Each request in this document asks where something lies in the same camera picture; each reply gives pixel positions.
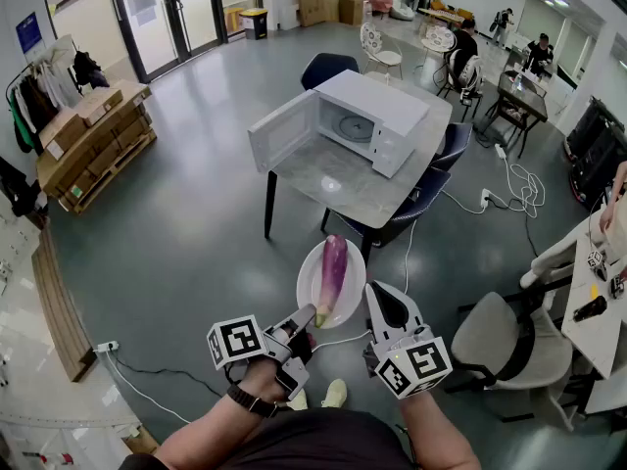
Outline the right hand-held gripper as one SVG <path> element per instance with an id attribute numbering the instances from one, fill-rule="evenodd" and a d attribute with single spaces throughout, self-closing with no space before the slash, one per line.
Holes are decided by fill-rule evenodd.
<path id="1" fill-rule="evenodd" d="M 403 400 L 436 387 L 452 371 L 445 343 L 435 337 L 415 301 L 401 290 L 380 281 L 366 283 L 365 297 L 374 342 L 363 351 L 370 377 L 382 381 Z M 409 333 L 398 340 L 389 334 Z"/>

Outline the person's left hand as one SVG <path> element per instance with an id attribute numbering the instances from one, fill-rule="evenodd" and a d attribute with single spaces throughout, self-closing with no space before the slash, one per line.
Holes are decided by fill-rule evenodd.
<path id="1" fill-rule="evenodd" d="M 276 381 L 277 362 L 257 357 L 249 362 L 239 387 L 247 394 L 265 402 L 288 401 L 284 388 Z"/>

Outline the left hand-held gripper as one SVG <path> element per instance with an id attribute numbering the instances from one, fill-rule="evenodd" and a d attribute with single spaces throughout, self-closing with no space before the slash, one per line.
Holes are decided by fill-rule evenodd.
<path id="1" fill-rule="evenodd" d="M 254 315 L 216 323 L 207 341 L 216 370 L 224 370 L 230 384 L 235 381 L 230 372 L 242 368 L 257 357 L 277 362 L 277 382 L 284 388 L 288 400 L 293 400 L 310 379 L 306 369 L 313 349 L 306 330 L 315 318 L 316 308 L 308 304 L 290 316 L 263 330 Z"/>

